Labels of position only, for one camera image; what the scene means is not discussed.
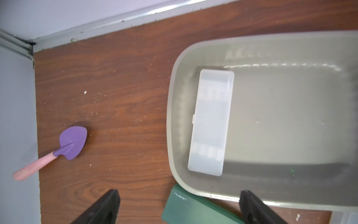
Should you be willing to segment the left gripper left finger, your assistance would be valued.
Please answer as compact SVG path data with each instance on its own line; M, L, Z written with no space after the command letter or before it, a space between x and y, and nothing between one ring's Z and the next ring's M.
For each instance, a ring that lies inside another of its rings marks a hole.
M115 224L119 207L119 193L117 189L110 189L72 224Z

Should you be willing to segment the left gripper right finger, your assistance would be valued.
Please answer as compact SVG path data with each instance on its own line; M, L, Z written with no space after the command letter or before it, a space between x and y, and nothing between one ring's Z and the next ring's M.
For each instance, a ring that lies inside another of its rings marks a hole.
M245 224L287 224L250 190L241 191L239 206Z

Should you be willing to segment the frosted white case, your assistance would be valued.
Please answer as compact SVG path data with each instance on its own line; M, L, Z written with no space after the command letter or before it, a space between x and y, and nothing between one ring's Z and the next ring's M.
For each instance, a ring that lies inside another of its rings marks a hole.
M329 224L358 224L358 213L333 211Z
M221 176L226 150L235 74L233 71L200 71L188 169Z

